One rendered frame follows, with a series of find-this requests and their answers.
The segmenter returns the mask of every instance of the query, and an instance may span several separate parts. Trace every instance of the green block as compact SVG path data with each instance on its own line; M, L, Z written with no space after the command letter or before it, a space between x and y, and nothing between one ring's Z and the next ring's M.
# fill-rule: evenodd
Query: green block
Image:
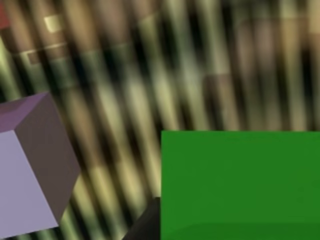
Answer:
M162 240L319 240L320 133L162 132Z

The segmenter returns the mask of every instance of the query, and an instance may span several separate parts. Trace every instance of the blurry background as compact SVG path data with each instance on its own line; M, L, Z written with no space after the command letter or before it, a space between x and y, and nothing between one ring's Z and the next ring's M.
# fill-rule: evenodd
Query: blurry background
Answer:
M318 0L1 4L0 101L50 91L82 168L61 226L12 239L120 240L162 130L320 128Z

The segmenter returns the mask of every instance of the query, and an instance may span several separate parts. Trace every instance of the red object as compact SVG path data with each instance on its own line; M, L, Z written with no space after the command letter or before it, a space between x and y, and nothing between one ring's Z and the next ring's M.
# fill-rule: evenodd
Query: red object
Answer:
M0 0L0 30L10 26L4 3Z

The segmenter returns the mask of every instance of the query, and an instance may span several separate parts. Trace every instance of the purple cube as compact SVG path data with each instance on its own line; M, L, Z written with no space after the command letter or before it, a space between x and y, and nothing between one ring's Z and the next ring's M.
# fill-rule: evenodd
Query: purple cube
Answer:
M0 104L0 239L57 227L79 174L49 93Z

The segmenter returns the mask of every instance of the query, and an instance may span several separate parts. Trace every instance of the striped background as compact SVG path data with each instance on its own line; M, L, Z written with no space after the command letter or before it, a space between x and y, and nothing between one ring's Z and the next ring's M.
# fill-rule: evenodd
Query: striped background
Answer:
M37 29L35 6L18 2ZM317 2L163 0L131 41L70 31L69 57L42 51L39 64L1 40L0 100L50 91L82 168L60 227L12 239L120 240L161 195L161 130L317 131ZM54 4L71 30L71 4L97 16L87 0Z

